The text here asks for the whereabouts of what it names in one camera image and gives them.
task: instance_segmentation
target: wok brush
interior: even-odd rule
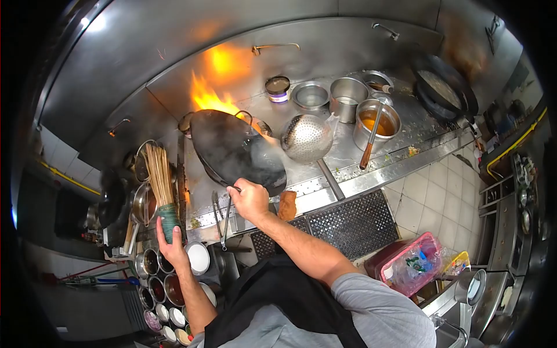
[[[159,216],[162,220],[164,238],[167,243],[172,244],[172,230],[179,226],[180,220],[174,205],[174,194],[172,192],[172,176],[168,164],[167,152],[158,146],[145,145],[146,164],[149,172],[149,183],[157,199]]]

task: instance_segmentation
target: metal strainer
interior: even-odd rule
[[[336,198],[338,200],[345,198],[339,184],[323,161],[323,156],[333,145],[333,131],[324,120],[314,115],[295,116],[282,130],[280,144],[286,155],[296,162],[317,161]]]

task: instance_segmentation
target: rubber mat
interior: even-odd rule
[[[295,218],[294,220],[288,221],[288,223],[305,233],[309,233],[310,229],[307,226],[307,221],[304,217]],[[276,254],[278,246],[268,235],[258,229],[255,229],[251,232],[250,237],[258,260],[271,257]]]
[[[350,260],[398,239],[387,200],[378,189],[335,207],[306,215],[311,234],[335,246]]]

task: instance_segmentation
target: green string binding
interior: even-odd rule
[[[174,226],[182,228],[176,213],[176,206],[174,204],[163,205],[159,208],[159,216],[163,225],[164,239],[167,240],[167,243],[172,244],[172,230]]]

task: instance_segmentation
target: metal faucet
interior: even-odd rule
[[[393,39],[395,41],[398,40],[398,37],[400,36],[399,33],[392,31],[391,29],[387,28],[386,26],[384,26],[381,23],[375,23],[375,24],[372,25],[372,29],[375,29],[377,27],[381,27],[381,28],[385,29],[386,31],[388,31],[390,33],[391,39]]]
[[[300,49],[300,45],[298,45],[297,43],[276,43],[274,45],[263,45],[263,46],[253,46],[251,48],[251,51],[253,52],[253,54],[257,57],[261,54],[261,49],[262,48],[269,48],[269,47],[278,47],[278,46],[289,46],[289,45],[293,45],[296,46],[298,48],[298,51],[301,51]]]
[[[110,136],[115,136],[116,128],[118,128],[118,126],[124,122],[131,122],[131,121],[129,119],[123,119],[122,121],[118,122],[118,124],[116,124],[114,127],[112,127],[112,129],[108,131],[108,134],[110,134]]]
[[[455,325],[455,324],[451,323],[450,321],[447,321],[447,319],[443,318],[442,316],[440,316],[436,313],[431,316],[431,321],[433,321],[433,324],[435,325],[435,329],[437,329],[438,327],[440,327],[443,324],[447,324],[448,326],[460,331],[460,333],[464,336],[463,347],[466,347],[468,345],[468,334],[466,333],[466,330],[464,330],[460,326]]]

